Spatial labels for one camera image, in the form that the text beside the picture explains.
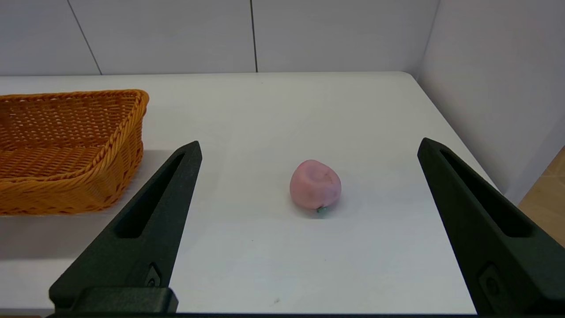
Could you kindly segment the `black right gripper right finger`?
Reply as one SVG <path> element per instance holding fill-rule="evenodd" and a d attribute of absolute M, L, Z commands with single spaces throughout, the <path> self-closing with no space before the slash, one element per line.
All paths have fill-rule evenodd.
<path fill-rule="evenodd" d="M 565 250 L 451 149 L 418 161 L 478 315 L 563 315 Z"/>

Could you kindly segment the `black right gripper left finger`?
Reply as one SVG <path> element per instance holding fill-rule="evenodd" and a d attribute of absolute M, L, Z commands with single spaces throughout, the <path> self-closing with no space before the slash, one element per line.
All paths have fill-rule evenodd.
<path fill-rule="evenodd" d="M 56 314 L 169 314 L 196 186 L 198 141 L 178 148 L 49 288 Z"/>

